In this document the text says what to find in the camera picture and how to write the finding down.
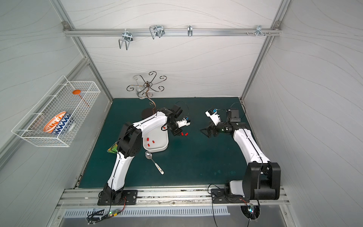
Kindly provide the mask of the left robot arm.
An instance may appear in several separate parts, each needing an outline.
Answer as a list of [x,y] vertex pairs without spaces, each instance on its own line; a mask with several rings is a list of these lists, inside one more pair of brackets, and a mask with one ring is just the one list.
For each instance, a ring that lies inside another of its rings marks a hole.
[[127,122],[123,125],[119,139],[109,149],[117,149],[117,158],[103,195],[113,199],[122,194],[130,164],[142,148],[150,153],[161,152],[168,148],[169,132],[173,136],[183,135],[182,127],[189,126],[191,121],[189,117],[178,121],[181,113],[182,109],[174,105],[171,109],[161,108],[139,122]]

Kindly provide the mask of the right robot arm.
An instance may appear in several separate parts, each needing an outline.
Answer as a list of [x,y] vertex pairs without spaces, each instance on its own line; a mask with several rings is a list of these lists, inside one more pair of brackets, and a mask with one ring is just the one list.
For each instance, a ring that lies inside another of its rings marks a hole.
[[205,115],[211,119],[208,127],[200,131],[207,137],[221,133],[230,134],[239,146],[247,163],[243,180],[232,180],[226,185],[228,196],[240,196],[245,201],[278,200],[280,197],[281,168],[271,162],[254,140],[250,128],[241,122],[239,110],[230,108],[226,121],[222,121],[217,109],[210,109]]

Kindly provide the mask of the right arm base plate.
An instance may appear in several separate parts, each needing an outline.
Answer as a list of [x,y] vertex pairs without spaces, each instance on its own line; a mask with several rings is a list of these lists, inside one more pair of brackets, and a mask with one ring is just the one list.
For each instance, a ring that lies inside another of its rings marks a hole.
[[242,196],[226,194],[224,189],[211,189],[209,193],[213,204],[249,204]]

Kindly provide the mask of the white storage box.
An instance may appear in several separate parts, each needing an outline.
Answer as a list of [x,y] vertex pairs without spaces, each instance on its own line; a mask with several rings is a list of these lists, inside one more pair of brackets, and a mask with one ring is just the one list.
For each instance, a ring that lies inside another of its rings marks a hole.
[[167,149],[169,139],[168,131],[162,131],[161,127],[165,123],[163,121],[156,121],[153,123],[146,123],[142,128],[143,148],[151,153],[161,152]]

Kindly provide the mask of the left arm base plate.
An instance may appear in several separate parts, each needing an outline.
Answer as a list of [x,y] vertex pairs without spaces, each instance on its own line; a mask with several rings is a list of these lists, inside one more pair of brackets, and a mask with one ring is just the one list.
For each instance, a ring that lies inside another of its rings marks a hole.
[[123,190],[122,192],[101,191],[98,195],[98,206],[135,205],[138,190]]

